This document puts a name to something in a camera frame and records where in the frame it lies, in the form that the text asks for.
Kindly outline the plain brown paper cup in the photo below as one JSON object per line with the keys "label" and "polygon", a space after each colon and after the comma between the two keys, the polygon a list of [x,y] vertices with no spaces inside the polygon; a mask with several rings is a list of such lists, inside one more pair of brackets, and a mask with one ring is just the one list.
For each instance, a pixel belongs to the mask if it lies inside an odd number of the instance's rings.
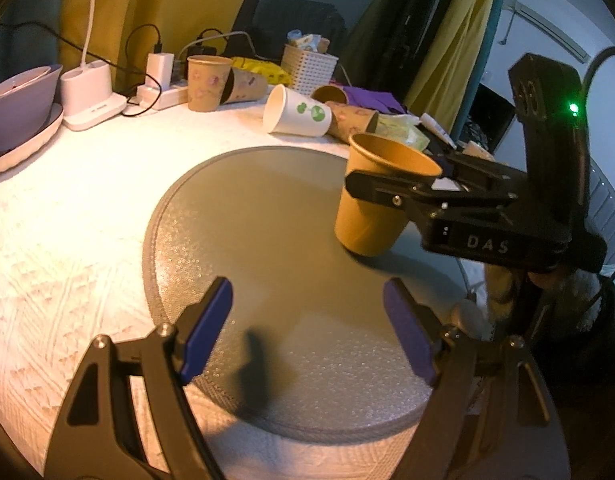
{"label": "plain brown paper cup", "polygon": [[441,174],[437,162],[414,148],[376,134],[352,134],[335,223],[337,240],[363,257],[388,252],[408,224],[408,216],[402,195],[380,179],[431,183]]}

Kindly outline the brown cup with pink flowers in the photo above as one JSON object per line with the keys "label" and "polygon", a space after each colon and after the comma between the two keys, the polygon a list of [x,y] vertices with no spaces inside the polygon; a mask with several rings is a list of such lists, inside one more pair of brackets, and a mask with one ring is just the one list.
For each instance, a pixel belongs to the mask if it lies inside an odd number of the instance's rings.
{"label": "brown cup with pink flowers", "polygon": [[378,125],[377,110],[349,104],[327,101],[331,110],[331,123],[328,133],[334,138],[349,143],[355,133],[375,133]]}

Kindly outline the white cup with green print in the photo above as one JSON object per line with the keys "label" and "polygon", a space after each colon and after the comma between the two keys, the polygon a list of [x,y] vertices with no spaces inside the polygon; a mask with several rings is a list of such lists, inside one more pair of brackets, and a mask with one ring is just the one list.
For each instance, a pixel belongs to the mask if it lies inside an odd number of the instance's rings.
{"label": "white cup with green print", "polygon": [[331,109],[324,103],[277,84],[265,103],[263,129],[266,133],[318,138],[329,130],[331,118]]}

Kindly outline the lying floral brown cup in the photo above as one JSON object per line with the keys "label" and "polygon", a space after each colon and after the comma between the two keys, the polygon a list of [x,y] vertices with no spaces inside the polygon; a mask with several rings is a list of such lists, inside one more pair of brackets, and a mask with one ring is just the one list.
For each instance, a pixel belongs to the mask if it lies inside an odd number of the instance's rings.
{"label": "lying floral brown cup", "polygon": [[268,82],[260,74],[233,67],[221,96],[221,104],[257,101],[268,92]]}

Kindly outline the upright floral brown cup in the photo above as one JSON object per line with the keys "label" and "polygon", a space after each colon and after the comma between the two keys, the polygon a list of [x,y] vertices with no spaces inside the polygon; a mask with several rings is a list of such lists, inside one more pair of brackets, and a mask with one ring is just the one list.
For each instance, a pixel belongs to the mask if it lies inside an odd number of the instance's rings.
{"label": "upright floral brown cup", "polygon": [[188,108],[193,112],[214,112],[221,103],[232,60],[217,55],[187,58]]}

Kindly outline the white tube of cream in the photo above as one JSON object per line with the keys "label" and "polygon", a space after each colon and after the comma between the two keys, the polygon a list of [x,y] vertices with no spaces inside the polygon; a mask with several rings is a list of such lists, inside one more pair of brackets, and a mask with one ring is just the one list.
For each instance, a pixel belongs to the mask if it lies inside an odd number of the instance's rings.
{"label": "white tube of cream", "polygon": [[423,113],[420,116],[420,123],[425,127],[426,130],[432,133],[437,138],[437,140],[444,143],[450,150],[457,149],[457,144],[451,138],[449,133],[447,133],[444,128],[428,113]]}

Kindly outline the yellow-green tissue pack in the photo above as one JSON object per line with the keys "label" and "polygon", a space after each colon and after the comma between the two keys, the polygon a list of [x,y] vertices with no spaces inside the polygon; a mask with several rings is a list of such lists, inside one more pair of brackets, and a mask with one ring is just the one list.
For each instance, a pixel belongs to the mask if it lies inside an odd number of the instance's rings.
{"label": "yellow-green tissue pack", "polygon": [[422,152],[428,148],[430,139],[422,132],[420,126],[420,119],[414,115],[380,114],[375,133],[377,136],[400,142]]}

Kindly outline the yellow curtain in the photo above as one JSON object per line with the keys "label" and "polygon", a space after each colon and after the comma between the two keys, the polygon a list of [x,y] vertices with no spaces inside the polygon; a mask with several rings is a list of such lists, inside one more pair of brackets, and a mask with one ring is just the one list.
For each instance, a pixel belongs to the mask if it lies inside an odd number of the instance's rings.
{"label": "yellow curtain", "polygon": [[494,0],[451,0],[405,104],[452,129],[477,62]]}

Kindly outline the grey round mat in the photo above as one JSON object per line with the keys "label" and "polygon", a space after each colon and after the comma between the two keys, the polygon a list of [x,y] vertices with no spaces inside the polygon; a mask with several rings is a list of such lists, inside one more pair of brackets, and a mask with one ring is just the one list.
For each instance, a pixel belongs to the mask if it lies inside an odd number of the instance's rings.
{"label": "grey round mat", "polygon": [[400,278],[440,318],[464,298],[459,262],[425,252],[414,226],[377,258],[338,242],[345,160],[290,146],[246,148],[190,169],[164,193],[143,244],[151,318],[173,321],[219,276],[233,307],[195,385],[249,424],[344,444],[414,426],[430,390],[382,305]]}

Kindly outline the purple folded cloth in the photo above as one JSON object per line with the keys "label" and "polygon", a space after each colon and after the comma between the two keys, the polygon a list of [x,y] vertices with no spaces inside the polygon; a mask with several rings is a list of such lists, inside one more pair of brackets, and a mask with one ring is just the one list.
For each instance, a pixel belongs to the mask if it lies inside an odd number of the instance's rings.
{"label": "purple folded cloth", "polygon": [[347,102],[352,106],[377,110],[380,114],[403,115],[406,113],[403,105],[390,93],[366,90],[363,88],[343,86]]}

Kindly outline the white plastic lattice basket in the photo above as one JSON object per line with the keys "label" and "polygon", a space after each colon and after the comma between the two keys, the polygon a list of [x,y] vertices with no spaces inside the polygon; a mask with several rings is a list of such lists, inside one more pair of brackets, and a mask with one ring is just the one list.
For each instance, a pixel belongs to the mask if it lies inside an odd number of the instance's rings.
{"label": "white plastic lattice basket", "polygon": [[286,44],[280,67],[291,78],[290,88],[310,96],[312,92],[329,81],[336,70],[339,58],[336,56],[301,50]]}

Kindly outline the white power strip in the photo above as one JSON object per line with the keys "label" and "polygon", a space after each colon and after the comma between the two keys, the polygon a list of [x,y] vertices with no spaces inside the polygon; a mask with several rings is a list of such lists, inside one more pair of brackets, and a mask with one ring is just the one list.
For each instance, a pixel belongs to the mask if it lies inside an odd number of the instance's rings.
{"label": "white power strip", "polygon": [[187,103],[187,87],[186,80],[174,82],[169,88],[162,91],[148,86],[148,84],[141,84],[137,87],[134,96],[130,97],[130,103],[141,108],[151,107],[153,110],[166,110]]}

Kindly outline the white ribbed dish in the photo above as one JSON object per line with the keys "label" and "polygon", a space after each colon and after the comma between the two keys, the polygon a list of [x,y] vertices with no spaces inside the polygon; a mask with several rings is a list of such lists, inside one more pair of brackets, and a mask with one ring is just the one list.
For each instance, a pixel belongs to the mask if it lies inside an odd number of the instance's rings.
{"label": "white ribbed dish", "polygon": [[41,148],[44,148],[57,133],[63,117],[64,108],[61,104],[54,103],[50,108],[50,116],[48,116],[44,126],[38,133],[35,133],[32,138],[16,148],[0,154],[0,174],[15,168],[36,154]]}

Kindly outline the white charging stand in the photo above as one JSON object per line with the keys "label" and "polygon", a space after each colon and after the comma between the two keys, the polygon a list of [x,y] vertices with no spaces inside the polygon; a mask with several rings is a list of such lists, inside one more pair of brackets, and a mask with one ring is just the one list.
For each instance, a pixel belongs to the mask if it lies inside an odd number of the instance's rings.
{"label": "white charging stand", "polygon": [[92,128],[125,109],[126,99],[111,86],[110,65],[96,60],[59,78],[64,123],[72,131]]}

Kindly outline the purple bowl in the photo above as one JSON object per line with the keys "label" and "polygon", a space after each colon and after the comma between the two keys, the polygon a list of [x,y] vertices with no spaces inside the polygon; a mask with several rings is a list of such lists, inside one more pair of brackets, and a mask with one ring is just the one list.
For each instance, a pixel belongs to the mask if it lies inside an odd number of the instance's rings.
{"label": "purple bowl", "polygon": [[43,65],[0,83],[0,153],[38,133],[50,116],[62,66]]}

